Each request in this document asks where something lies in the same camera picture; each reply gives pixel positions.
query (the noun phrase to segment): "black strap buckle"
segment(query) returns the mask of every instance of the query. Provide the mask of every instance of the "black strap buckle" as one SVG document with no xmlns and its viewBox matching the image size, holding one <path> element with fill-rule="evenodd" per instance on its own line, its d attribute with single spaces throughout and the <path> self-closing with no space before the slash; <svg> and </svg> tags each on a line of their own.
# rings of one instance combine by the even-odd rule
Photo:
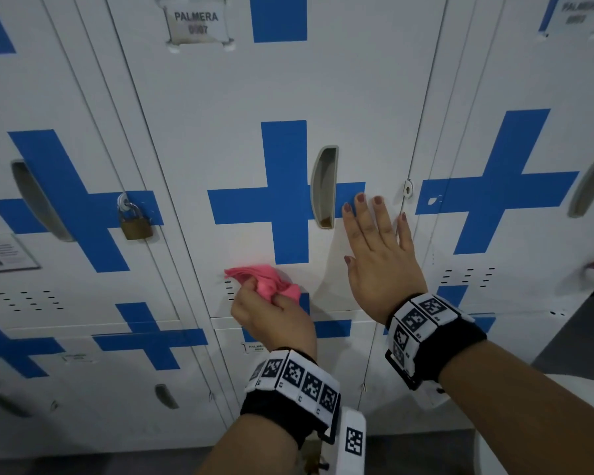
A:
<svg viewBox="0 0 594 475">
<path fill-rule="evenodd" d="M 336 433 L 339 428 L 339 418 L 341 418 L 341 394 L 337 396 L 337 402 L 334 406 L 333 423 L 324 432 L 317 432 L 317 435 L 321 441 L 326 442 L 328 445 L 334 445 L 336 440 Z"/>
<path fill-rule="evenodd" d="M 389 364 L 392 367 L 394 367 L 394 370 L 396 370 L 396 373 L 398 375 L 400 375 L 400 377 L 403 379 L 405 384 L 409 387 L 409 390 L 413 390 L 413 391 L 418 390 L 418 387 L 422 383 L 422 379 L 419 378 L 418 375 L 414 375 L 413 377 L 410 377 L 407 372 L 405 372 L 402 368 L 400 368 L 400 365 L 398 365 L 398 362 L 396 360 L 394 360 L 394 357 L 391 354 L 390 350 L 388 350 L 385 353 L 385 359 L 389 362 Z"/>
</svg>

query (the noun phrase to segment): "forearm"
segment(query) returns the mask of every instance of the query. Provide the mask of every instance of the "forearm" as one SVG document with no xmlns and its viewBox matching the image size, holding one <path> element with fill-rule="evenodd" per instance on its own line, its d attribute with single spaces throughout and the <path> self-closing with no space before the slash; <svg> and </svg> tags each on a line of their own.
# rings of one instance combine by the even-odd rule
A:
<svg viewBox="0 0 594 475">
<path fill-rule="evenodd" d="M 458 354 L 439 382 L 509 474 L 594 474 L 594 408 L 494 343 Z"/>
<path fill-rule="evenodd" d="M 285 475 L 296 457 L 297 443 L 283 428 L 258 415 L 241 415 L 196 473 Z"/>
</svg>

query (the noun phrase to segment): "recessed handle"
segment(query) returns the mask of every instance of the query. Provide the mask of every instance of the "recessed handle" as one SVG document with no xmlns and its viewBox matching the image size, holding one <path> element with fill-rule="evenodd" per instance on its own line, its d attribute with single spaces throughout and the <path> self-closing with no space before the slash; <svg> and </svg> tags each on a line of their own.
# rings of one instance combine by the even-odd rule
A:
<svg viewBox="0 0 594 475">
<path fill-rule="evenodd" d="M 334 197 L 336 194 L 336 172 L 339 159 L 338 146 L 325 146 L 319 152 L 310 183 L 312 213 L 319 228 L 334 228 Z"/>
<path fill-rule="evenodd" d="M 160 401 L 165 407 L 176 410 L 178 408 L 178 403 L 170 393 L 167 385 L 164 383 L 160 383 L 154 387 L 154 393 L 156 393 L 156 397 L 158 401 Z"/>
<path fill-rule="evenodd" d="M 0 393 L 0 408 L 7 412 L 9 415 L 14 415 L 15 417 L 21 419 L 31 418 L 32 415 L 22 407 L 20 407 L 16 402 L 9 399 L 6 395 Z"/>
<path fill-rule="evenodd" d="M 587 213 L 588 208 L 594 201 L 594 163 L 588 168 L 585 175 L 578 184 L 577 191 L 572 197 L 568 216 L 580 218 Z"/>
<path fill-rule="evenodd" d="M 61 221 L 61 218 L 50 204 L 42 187 L 40 187 L 40 184 L 35 180 L 35 177 L 26 166 L 26 162 L 24 160 L 12 161 L 11 173 L 13 173 L 13 179 L 24 202 L 31 212 L 33 212 L 39 223 L 44 225 L 44 228 L 60 240 L 64 242 L 75 241 L 64 226 L 64 222 Z"/>
</svg>

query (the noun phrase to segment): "blue plus sign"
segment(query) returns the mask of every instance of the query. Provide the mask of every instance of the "blue plus sign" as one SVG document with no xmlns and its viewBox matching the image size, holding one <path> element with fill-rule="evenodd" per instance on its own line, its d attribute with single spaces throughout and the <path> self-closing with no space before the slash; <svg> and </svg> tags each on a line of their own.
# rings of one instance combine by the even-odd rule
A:
<svg viewBox="0 0 594 475">
<path fill-rule="evenodd" d="M 578 172 L 524 174 L 550 110 L 507 111 L 482 176 L 425 180 L 417 215 L 467 211 L 454 255 L 485 253 L 507 209 L 559 206 Z"/>
<path fill-rule="evenodd" d="M 13 340 L 0 331 L 0 358 L 7 362 L 24 378 L 47 377 L 48 374 L 29 357 L 31 355 L 53 355 L 64 349 L 55 338 L 21 338 Z"/>
<path fill-rule="evenodd" d="M 88 193 L 54 130 L 9 132 L 9 136 L 95 271 L 130 270 L 108 231 L 119 228 L 116 199 L 120 192 Z M 131 191 L 128 197 L 152 225 L 163 224 L 154 192 Z M 0 200 L 0 215 L 14 233 L 47 231 L 21 198 Z"/>
<path fill-rule="evenodd" d="M 261 124 L 267 186 L 209 190 L 216 225 L 271 222 L 275 263 L 308 263 L 310 204 L 306 121 Z M 364 182 L 337 183 L 335 217 L 365 191 Z"/>
<path fill-rule="evenodd" d="M 161 331 L 147 303 L 117 303 L 116 307 L 132 333 L 94 335 L 103 351 L 143 350 L 155 369 L 178 370 L 170 348 L 208 344 L 200 328 Z"/>
</svg>

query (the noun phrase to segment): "hand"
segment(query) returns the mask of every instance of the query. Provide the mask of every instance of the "hand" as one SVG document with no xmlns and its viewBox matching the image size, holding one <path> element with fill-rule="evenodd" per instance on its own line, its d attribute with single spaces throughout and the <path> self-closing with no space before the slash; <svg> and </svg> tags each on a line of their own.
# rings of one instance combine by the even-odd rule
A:
<svg viewBox="0 0 594 475">
<path fill-rule="evenodd" d="M 343 206 L 343 225 L 356 257 L 345 257 L 349 286 L 365 313 L 385 325 L 405 298 L 414 293 L 427 293 L 427 283 L 416 262 L 405 214 L 397 217 L 399 241 L 396 241 L 381 196 L 372 199 L 376 227 L 367 209 L 365 194 L 356 195 L 354 203 L 356 217 L 349 203 Z"/>
<path fill-rule="evenodd" d="M 271 304 L 256 293 L 255 287 L 253 277 L 242 285 L 231 306 L 233 318 L 268 351 L 288 346 L 317 361 L 317 334 L 308 313 L 283 295 L 275 295 Z"/>
</svg>

